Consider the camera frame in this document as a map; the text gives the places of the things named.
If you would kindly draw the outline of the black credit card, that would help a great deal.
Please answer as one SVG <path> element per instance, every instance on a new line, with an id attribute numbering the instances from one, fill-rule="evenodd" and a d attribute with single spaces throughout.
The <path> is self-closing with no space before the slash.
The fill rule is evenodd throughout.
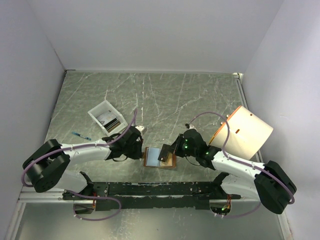
<path id="1" fill-rule="evenodd" d="M 161 162 L 166 162 L 169 154 L 172 154 L 173 152 L 174 148 L 171 145 L 163 144 L 157 159 Z"/>

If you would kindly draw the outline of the brown leather card holder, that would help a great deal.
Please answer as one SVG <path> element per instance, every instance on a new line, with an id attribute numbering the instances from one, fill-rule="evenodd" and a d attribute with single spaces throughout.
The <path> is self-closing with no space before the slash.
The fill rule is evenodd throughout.
<path id="1" fill-rule="evenodd" d="M 143 154 L 143 166 L 147 168 L 173 169 L 176 167 L 177 158 L 173 153 L 156 147 L 146 147 Z"/>

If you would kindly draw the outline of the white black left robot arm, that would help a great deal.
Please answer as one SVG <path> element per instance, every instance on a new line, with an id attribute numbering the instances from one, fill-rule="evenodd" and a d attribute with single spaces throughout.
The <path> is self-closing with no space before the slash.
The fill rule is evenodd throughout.
<path id="1" fill-rule="evenodd" d="M 90 161 L 106 161 L 120 157 L 139 160 L 143 156 L 142 125 L 130 126 L 122 134 L 116 133 L 86 144 L 60 144 L 56 139 L 45 142 L 22 165 L 22 179 L 28 179 L 37 193 L 52 188 L 71 190 L 81 199 L 89 199 L 94 192 L 92 181 L 82 171 L 71 166 Z"/>

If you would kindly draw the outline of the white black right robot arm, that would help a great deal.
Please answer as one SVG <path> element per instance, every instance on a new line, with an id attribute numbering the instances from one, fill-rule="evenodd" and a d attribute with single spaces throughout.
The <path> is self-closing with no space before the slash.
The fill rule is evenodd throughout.
<path id="1" fill-rule="evenodd" d="M 169 152 L 181 158 L 193 157 L 200 166 L 219 171 L 212 186 L 218 199 L 226 195 L 248 197 L 278 215 L 295 202 L 297 188 L 278 163 L 237 159 L 220 147 L 207 144 L 195 129 L 179 134 Z"/>

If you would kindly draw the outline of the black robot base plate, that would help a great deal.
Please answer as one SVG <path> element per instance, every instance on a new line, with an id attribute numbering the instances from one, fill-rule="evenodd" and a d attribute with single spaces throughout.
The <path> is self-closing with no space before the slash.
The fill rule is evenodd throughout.
<path id="1" fill-rule="evenodd" d="M 122 209 L 210 209 L 211 201 L 228 199 L 222 187 L 214 181 L 187 182 L 93 182 L 81 193 L 70 191 L 62 194 L 67 201 L 86 201 L 88 197 L 108 197 L 120 201 Z"/>

